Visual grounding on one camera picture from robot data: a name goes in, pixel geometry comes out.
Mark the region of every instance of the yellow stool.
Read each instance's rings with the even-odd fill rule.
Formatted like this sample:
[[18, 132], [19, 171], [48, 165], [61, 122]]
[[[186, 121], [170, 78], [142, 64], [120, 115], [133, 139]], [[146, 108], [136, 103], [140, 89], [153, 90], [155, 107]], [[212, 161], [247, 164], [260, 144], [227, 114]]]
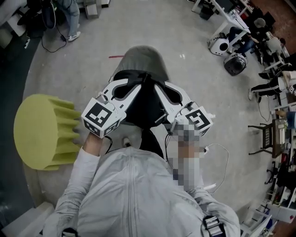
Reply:
[[14, 120], [14, 142], [23, 162], [33, 169], [56, 170], [74, 163], [80, 147], [73, 128], [81, 116], [74, 104], [57, 97], [35, 94], [26, 98]]

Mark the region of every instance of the black pants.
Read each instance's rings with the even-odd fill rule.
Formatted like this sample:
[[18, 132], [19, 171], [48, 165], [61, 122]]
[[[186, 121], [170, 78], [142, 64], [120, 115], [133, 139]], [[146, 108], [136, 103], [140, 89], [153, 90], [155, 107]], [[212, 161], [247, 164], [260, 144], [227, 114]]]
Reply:
[[162, 149], [160, 148], [156, 137], [150, 129], [144, 129], [142, 131], [142, 142], [140, 149], [154, 152], [163, 158]]
[[258, 85], [256, 87], [253, 87], [251, 89], [251, 91], [254, 92], [258, 92], [259, 96], [263, 96], [263, 95], [275, 95], [278, 93], [281, 93], [282, 91], [279, 89], [279, 85], [278, 85], [278, 78], [274, 78], [271, 80], [271, 82], [267, 83], [267, 84], [262, 84], [262, 85]]

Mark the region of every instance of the jacket sleeve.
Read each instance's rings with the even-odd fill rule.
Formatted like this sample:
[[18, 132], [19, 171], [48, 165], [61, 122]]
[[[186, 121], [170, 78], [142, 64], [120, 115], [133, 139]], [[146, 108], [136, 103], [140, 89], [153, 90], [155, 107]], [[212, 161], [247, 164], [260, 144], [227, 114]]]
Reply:
[[229, 206], [216, 201], [203, 187], [191, 189], [188, 194], [195, 199], [206, 216], [216, 216], [224, 224], [227, 237], [241, 236], [239, 219]]
[[98, 156], [80, 149], [68, 186], [58, 200], [55, 212], [45, 221], [43, 236], [61, 237], [64, 229], [77, 229], [79, 207], [93, 182], [98, 163]]

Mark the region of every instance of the concrete floor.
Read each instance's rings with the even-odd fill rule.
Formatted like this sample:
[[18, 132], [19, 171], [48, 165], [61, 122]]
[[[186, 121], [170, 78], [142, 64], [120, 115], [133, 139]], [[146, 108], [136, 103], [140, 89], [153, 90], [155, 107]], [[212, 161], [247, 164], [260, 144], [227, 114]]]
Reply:
[[[155, 47], [164, 58], [171, 82], [183, 88], [207, 112], [216, 115], [214, 125], [201, 139], [203, 145], [220, 143], [229, 150], [226, 180], [214, 197], [240, 212], [244, 206], [262, 201], [268, 189], [264, 181], [271, 156], [248, 155], [260, 148], [262, 138], [247, 126], [265, 121], [257, 103], [248, 100], [247, 91], [266, 83], [258, 76], [263, 68], [248, 54], [247, 68], [231, 77], [223, 67], [224, 57], [211, 54], [206, 47], [222, 17], [214, 15], [205, 21], [191, 12], [192, 6], [186, 0], [112, 0], [99, 19], [87, 20], [82, 13], [80, 38], [53, 54], [39, 46], [24, 98], [35, 93], [51, 94], [74, 102], [76, 109], [83, 111], [90, 98], [107, 85], [120, 62], [109, 56], [123, 55], [135, 45]], [[60, 44], [54, 41], [52, 50]], [[260, 108], [268, 118], [267, 98], [262, 99]], [[79, 132], [82, 143], [87, 131], [79, 127]], [[164, 148], [164, 129], [153, 129], [153, 132]], [[139, 129], [121, 126], [111, 134], [115, 139], [112, 149], [119, 147], [123, 135], [130, 136], [133, 145], [139, 147]], [[227, 152], [211, 146], [208, 155], [200, 161], [205, 184], [221, 183], [226, 161]], [[56, 203], [63, 193], [71, 169], [71, 165], [65, 165], [58, 171], [38, 171], [43, 193], [51, 202]]]

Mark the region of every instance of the red tape mark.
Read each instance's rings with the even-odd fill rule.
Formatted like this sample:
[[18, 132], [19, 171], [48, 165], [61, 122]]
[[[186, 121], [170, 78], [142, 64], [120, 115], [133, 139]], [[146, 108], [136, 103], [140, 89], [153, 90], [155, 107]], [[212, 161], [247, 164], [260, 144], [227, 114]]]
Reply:
[[117, 58], [117, 57], [123, 57], [123, 55], [110, 56], [109, 58]]

